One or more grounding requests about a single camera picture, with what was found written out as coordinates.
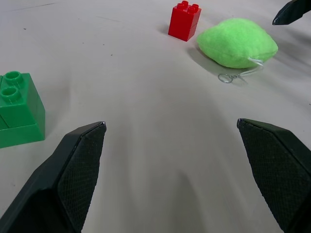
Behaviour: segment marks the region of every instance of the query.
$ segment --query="green lego brick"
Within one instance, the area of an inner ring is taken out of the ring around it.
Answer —
[[[0,148],[45,138],[45,109],[30,74],[0,79]]]

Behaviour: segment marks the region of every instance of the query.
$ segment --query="white tablecloth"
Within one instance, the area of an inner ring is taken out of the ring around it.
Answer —
[[[84,233],[282,232],[236,122],[278,125],[311,148],[311,13],[272,26],[286,0],[195,3],[200,21],[184,42],[167,35],[175,0],[0,2],[0,73],[29,72],[47,113],[45,141],[0,149],[0,216],[67,132],[104,120]],[[196,48],[231,17],[279,45],[248,84],[220,82],[226,70]]]

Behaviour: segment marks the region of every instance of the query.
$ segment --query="red toy block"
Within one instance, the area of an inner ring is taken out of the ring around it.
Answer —
[[[191,6],[187,1],[177,4],[173,8],[169,35],[188,41],[195,33],[200,13],[198,4]]]

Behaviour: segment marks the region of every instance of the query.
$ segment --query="green felt pillow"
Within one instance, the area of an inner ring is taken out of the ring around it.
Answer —
[[[201,33],[200,49],[217,63],[230,68],[250,68],[273,57],[278,47],[271,36],[256,23],[244,18],[232,18]]]

